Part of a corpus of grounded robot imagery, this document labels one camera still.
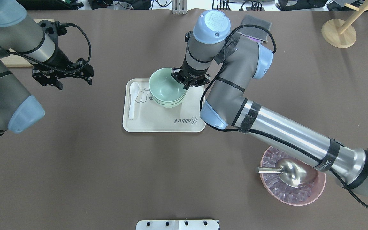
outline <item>wooden board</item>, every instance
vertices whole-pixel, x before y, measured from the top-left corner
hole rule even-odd
[[[53,19],[34,19],[34,20],[36,23],[42,20],[48,20],[51,22],[54,21]],[[1,61],[7,67],[32,67],[32,65],[27,60],[17,55],[10,55],[8,57],[2,58]]]

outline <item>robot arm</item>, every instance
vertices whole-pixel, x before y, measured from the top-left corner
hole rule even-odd
[[[215,55],[226,53],[228,45],[222,40],[225,38],[218,39],[216,34],[227,36],[229,30],[229,19],[220,11],[206,11],[199,17],[188,39],[183,67],[172,73],[178,82],[184,83],[184,88],[197,85],[191,83],[193,79],[205,74]],[[232,125],[319,171],[337,173],[353,192],[368,196],[368,150],[350,149],[244,98],[251,78],[261,78],[273,56],[267,48],[239,33],[230,39],[235,40],[236,51],[225,57],[225,64],[201,110],[201,118],[219,130]]]
[[[32,77],[43,86],[61,90],[58,79],[63,77],[83,78],[92,84],[93,68],[88,64],[90,44],[88,61],[81,58],[76,63],[69,61],[58,47],[57,36],[65,34],[68,25],[76,26],[47,21],[37,24],[15,0],[0,0],[0,59],[9,54],[27,57],[34,66]],[[8,129],[20,133],[44,115],[36,98],[0,61],[0,136]]]

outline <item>black cable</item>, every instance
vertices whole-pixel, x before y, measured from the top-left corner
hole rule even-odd
[[[251,25],[251,24],[245,24],[245,25],[240,25],[237,28],[235,28],[226,38],[225,44],[228,43],[228,41],[231,39],[231,36],[237,32],[238,30],[242,29],[242,28],[246,28],[246,27],[252,27],[252,28],[258,28],[261,29],[265,32],[267,32],[267,34],[269,35],[269,37],[272,40],[272,44],[273,44],[273,51],[272,53],[274,54],[276,52],[276,43],[275,43],[275,39],[273,38],[272,34],[270,33],[270,31],[268,29],[266,29],[265,27],[259,26],[259,25]]]
[[[232,35],[234,35],[235,32],[237,32],[238,30],[242,29],[242,28],[245,28],[245,27],[253,27],[253,28],[258,28],[258,29],[262,29],[263,31],[267,32],[267,34],[269,35],[269,37],[271,38],[272,40],[272,43],[273,43],[273,51],[272,53],[274,54],[276,52],[276,43],[275,43],[275,39],[273,38],[272,34],[270,33],[269,30],[267,30],[266,28],[262,27],[262,26],[259,26],[259,25],[250,25],[250,24],[245,24],[245,25],[240,25],[238,26],[237,28],[235,28],[228,36],[227,38],[225,39],[225,43],[224,43],[224,46],[222,48],[225,49],[227,47],[227,44],[229,42],[229,40],[231,39]],[[218,73],[216,74],[216,76],[214,77],[214,79],[212,79],[212,81],[209,83],[209,85],[205,88],[202,96],[201,96],[201,99],[200,99],[200,111],[201,111],[201,108],[203,107],[203,99],[206,95],[206,93],[208,92],[208,90],[210,89],[210,87],[212,86],[212,84],[216,81],[216,79],[222,74],[222,72],[225,70],[225,67],[226,67],[226,60],[224,60],[222,62],[222,66],[221,68],[219,69]]]
[[[158,0],[155,0],[155,1],[157,2],[157,4],[160,7],[165,8],[165,7],[169,6],[172,3],[173,0],[171,0],[168,4],[167,4],[168,0],[165,0],[165,4],[164,5],[161,5]]]
[[[231,8],[229,7],[229,0],[226,0],[226,7],[225,7],[226,10],[231,10]]]
[[[120,4],[120,6],[123,7],[124,9],[133,9],[133,6],[130,3],[127,4],[127,7],[124,7],[122,4]]]
[[[119,4],[120,2],[117,2],[116,4],[107,4],[105,0],[103,0],[103,3],[106,5],[106,6],[116,6],[117,4]]]
[[[61,72],[61,73],[74,73],[74,72],[77,72],[79,70],[82,70],[84,67],[86,67],[88,64],[89,64],[89,61],[90,61],[90,58],[92,56],[92,46],[90,45],[90,41],[89,41],[89,38],[87,37],[87,35],[85,34],[85,32],[82,30],[82,28],[80,28],[78,25],[74,24],[74,23],[69,23],[69,22],[66,22],[66,23],[61,23],[61,24],[64,24],[66,27],[68,26],[72,26],[72,27],[76,27],[77,29],[79,29],[79,31],[83,34],[83,36],[86,38],[86,41],[88,42],[88,46],[89,46],[89,57],[88,59],[86,60],[86,63],[83,64],[81,67],[75,69],[75,70],[60,70],[60,69],[57,69],[56,67],[53,67],[53,66],[50,66],[50,65],[47,65],[47,64],[44,64],[32,57],[29,57],[27,55],[24,55],[24,54],[19,54],[19,53],[16,53],[16,52],[8,52],[8,54],[13,54],[13,55],[17,55],[17,56],[20,56],[20,57],[23,57],[23,58],[26,58],[30,61],[33,61],[37,64],[40,64],[44,67],[47,67],[51,70],[55,70],[55,71],[58,71],[58,72]]]
[[[254,28],[259,28],[259,29],[262,29],[260,27],[256,27],[256,25],[241,25],[241,26],[238,26],[237,28],[235,28],[229,35],[228,37],[226,38],[225,40],[225,45],[224,47],[226,46],[226,44],[229,42],[229,40],[231,39],[231,36],[239,29],[241,28],[244,28],[244,27],[254,27]],[[268,33],[268,35],[270,36],[271,40],[272,40],[272,43],[273,43],[273,53],[276,52],[276,44],[275,44],[275,40],[273,39],[273,36],[272,34],[266,29],[266,28],[263,28],[264,31],[266,31]],[[201,100],[200,100],[200,111],[203,107],[203,99],[205,97],[205,94],[207,93],[207,91],[210,89],[211,85],[216,81],[216,79],[222,74],[222,72],[225,70],[225,67],[226,67],[226,61],[224,60],[223,63],[222,63],[222,66],[219,70],[219,72],[217,73],[217,75],[214,77],[214,79],[210,82],[210,84],[206,87],[206,89],[204,90],[202,96],[201,96]],[[237,128],[230,128],[230,129],[219,129],[217,127],[214,127],[210,124],[208,124],[208,126],[210,126],[211,128],[217,130],[217,131],[221,131],[221,132],[233,132],[233,131],[238,131]],[[253,133],[253,134],[258,134],[258,135],[261,135],[261,136],[264,136],[264,137],[267,137],[267,138],[270,138],[272,140],[275,140],[281,144],[284,144],[288,147],[291,147],[293,148],[294,150],[297,150],[299,151],[300,153],[304,154],[305,156],[308,156],[310,157],[311,159],[313,159],[314,161],[316,161],[317,163],[322,163],[322,160],[321,159],[318,159],[316,158],[315,156],[313,156],[312,154],[308,153],[307,151],[301,149],[300,147],[298,146],[295,146],[294,144],[292,143],[289,143],[285,140],[282,140],[281,138],[278,138],[278,137],[275,137],[271,134],[268,134],[268,133],[265,133],[263,131],[259,131],[259,130],[255,130],[255,129],[250,129],[249,130],[250,133]],[[366,203],[364,203],[360,198],[358,198],[354,193],[353,191],[347,186],[347,183],[333,170],[333,169],[330,169],[330,172],[340,181],[340,183],[342,183],[343,187],[350,193],[350,195],[356,200],[358,201],[360,204],[362,204],[364,207],[366,207],[368,209],[368,205]]]
[[[241,5],[241,7],[240,7],[239,9],[243,9],[242,7],[244,7],[245,3],[247,3],[247,2],[249,2],[249,1],[245,1],[245,2]]]

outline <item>white tray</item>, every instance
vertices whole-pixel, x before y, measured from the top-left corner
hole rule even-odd
[[[134,118],[129,119],[130,84],[139,83],[140,91],[134,106]],[[164,108],[152,98],[148,78],[136,78],[126,85],[123,128],[128,132],[184,132],[197,133],[205,128],[200,118],[200,98],[204,86],[190,87],[183,102],[174,108]]]

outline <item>stainless steel spoon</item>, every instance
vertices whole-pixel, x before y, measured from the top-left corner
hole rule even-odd
[[[275,168],[257,167],[256,173],[277,173],[287,185],[299,188],[316,179],[317,171],[300,160],[283,158],[275,163]]]

